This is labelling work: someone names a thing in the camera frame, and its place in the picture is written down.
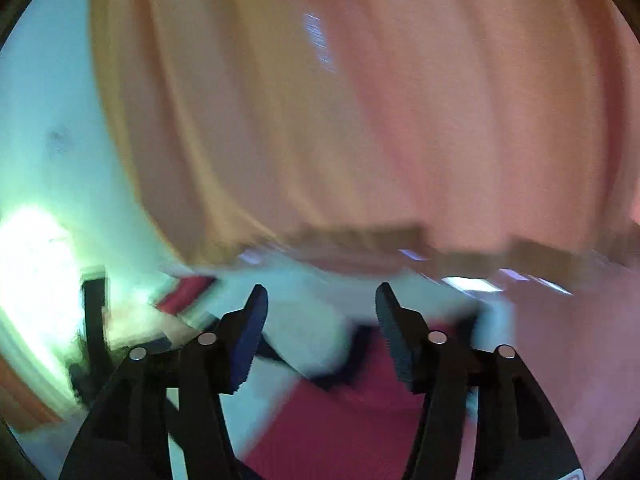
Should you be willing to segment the red white black knit sweater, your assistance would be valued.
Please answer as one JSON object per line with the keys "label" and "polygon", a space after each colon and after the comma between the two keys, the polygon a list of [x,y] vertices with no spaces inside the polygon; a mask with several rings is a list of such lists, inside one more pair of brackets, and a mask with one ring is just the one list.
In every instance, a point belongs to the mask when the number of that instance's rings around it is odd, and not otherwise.
{"label": "red white black knit sweater", "polygon": [[175,340],[269,294],[266,348],[222,401],[241,463],[266,479],[397,479],[421,414],[378,331],[376,275],[309,269],[227,272],[199,295],[183,278],[160,307]]}

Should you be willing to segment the pink bed blanket white bows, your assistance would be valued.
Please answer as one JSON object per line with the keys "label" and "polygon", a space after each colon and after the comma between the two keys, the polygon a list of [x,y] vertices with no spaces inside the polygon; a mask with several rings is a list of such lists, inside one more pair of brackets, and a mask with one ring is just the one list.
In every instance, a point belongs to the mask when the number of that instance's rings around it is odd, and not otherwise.
{"label": "pink bed blanket white bows", "polygon": [[574,285],[502,269],[445,283],[488,302],[475,342],[512,344],[558,413],[589,479],[612,478],[639,422],[639,254],[594,258]]}

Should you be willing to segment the orange pink curtain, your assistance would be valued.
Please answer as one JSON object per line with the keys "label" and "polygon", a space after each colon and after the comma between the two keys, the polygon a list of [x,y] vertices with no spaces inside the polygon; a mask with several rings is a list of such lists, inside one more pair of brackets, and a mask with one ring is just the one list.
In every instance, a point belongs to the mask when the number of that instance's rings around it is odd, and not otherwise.
{"label": "orange pink curtain", "polygon": [[169,250],[410,249],[572,273],[639,245],[631,0],[90,0],[103,109]]}

